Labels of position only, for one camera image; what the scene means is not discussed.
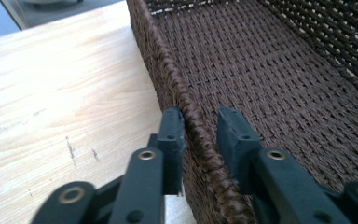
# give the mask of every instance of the woven texture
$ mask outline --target woven texture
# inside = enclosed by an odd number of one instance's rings
[[[186,118],[184,182],[199,223],[255,222],[215,149],[219,105],[240,110],[264,147],[290,151],[317,182],[342,190],[358,180],[358,71],[276,17],[282,6],[128,4],[161,109],[179,105]]]

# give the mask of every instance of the wooden table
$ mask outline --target wooden table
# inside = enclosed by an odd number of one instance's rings
[[[161,112],[125,2],[0,38],[0,223],[29,223],[57,187],[101,187]],[[167,223],[194,223],[184,197]]]

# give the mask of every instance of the brown woven basket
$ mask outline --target brown woven basket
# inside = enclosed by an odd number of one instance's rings
[[[358,2],[127,0],[161,109],[186,118],[186,198],[199,223],[253,223],[215,148],[234,107],[319,183],[358,180]]]

